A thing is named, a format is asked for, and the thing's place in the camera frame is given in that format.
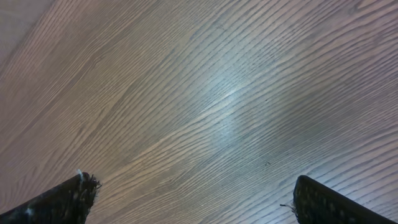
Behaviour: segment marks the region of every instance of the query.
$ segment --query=wooden floor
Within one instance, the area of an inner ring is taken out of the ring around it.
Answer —
[[[398,222],[398,1],[54,0],[0,71],[0,212],[295,223],[307,174]]]

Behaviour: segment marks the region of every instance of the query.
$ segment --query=floorboard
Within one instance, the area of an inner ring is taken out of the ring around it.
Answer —
[[[296,223],[306,174],[398,222],[395,0],[54,0],[0,70],[0,213],[81,169],[87,223]]]

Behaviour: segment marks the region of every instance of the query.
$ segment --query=wood grain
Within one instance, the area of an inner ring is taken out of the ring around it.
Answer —
[[[295,223],[307,174],[398,221],[398,4],[56,0],[0,72],[0,211],[75,175],[87,223]]]

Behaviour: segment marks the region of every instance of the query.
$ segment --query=black object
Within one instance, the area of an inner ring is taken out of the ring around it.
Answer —
[[[0,215],[0,224],[83,224],[100,182],[80,173],[22,205]]]
[[[298,177],[293,196],[291,209],[300,224],[397,224],[305,175]]]

